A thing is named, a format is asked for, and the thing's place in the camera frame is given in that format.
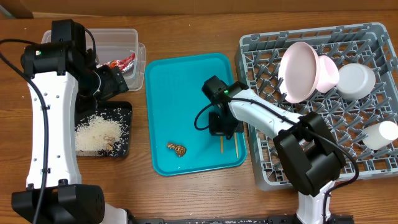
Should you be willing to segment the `wooden chopstick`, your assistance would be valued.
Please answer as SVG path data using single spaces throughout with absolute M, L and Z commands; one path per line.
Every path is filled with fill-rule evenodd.
M 220 136 L 220 153 L 224 153 L 224 147 L 223 147 L 223 136 Z
M 235 145 L 236 158 L 239 159 L 239 149 L 238 149 L 237 133 L 234 133 L 234 145 Z

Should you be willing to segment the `red snack wrapper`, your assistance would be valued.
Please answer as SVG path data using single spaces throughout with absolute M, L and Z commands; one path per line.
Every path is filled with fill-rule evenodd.
M 110 68 L 118 67 L 122 73 L 127 72 L 133 67 L 134 60 L 136 58 L 136 54 L 133 53 L 125 59 L 122 60 L 112 60 L 110 62 L 106 62 L 106 65 Z

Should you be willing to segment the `brown food scrap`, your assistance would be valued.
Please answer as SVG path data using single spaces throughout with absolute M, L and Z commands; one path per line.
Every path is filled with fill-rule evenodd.
M 183 145 L 174 144 L 174 143 L 167 143 L 167 147 L 169 149 L 174 150 L 178 157 L 183 157 L 186 154 L 186 152 L 187 152 L 186 147 L 184 147 Z

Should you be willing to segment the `pink round plate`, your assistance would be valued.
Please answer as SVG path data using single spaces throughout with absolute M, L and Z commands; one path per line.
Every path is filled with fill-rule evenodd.
M 306 100 L 316 89 L 320 78 L 320 62 L 314 48 L 305 42 L 292 44 L 280 61 L 279 86 L 289 103 Z

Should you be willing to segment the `pink bowl with rice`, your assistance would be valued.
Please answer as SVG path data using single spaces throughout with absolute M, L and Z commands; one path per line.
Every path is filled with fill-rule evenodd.
M 321 55 L 318 59 L 320 62 L 320 76 L 316 89 L 321 93 L 326 93 L 338 84 L 340 75 L 338 67 L 330 57 Z

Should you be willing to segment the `grey bowl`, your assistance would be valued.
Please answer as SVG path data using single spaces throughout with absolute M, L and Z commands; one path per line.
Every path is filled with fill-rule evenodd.
M 358 63 L 350 63 L 339 69 L 338 94 L 346 100 L 359 100 L 370 94 L 376 84 L 372 69 Z

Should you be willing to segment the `white cup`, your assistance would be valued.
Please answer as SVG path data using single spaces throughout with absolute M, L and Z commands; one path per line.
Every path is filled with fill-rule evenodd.
M 372 150 L 378 150 L 397 139 L 397 124 L 383 121 L 365 128 L 363 133 L 367 135 L 363 139 L 364 145 Z

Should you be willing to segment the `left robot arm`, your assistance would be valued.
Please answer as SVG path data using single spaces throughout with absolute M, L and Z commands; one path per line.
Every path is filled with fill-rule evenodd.
M 32 160 L 26 189 L 12 208 L 31 223 L 134 223 L 129 210 L 104 200 L 101 187 L 83 184 L 75 152 L 78 98 L 104 101 L 127 90 L 121 73 L 96 67 L 83 40 L 27 43 L 18 73 L 32 98 Z

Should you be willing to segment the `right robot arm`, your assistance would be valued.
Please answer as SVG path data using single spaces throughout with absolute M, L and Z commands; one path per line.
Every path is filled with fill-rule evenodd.
M 297 223 L 330 223 L 329 194 L 345 166 L 328 125 L 317 113 L 292 113 L 262 99 L 247 85 L 227 85 L 217 77 L 202 92 L 210 100 L 208 128 L 231 139 L 242 122 L 272 139 L 285 176 L 298 191 Z

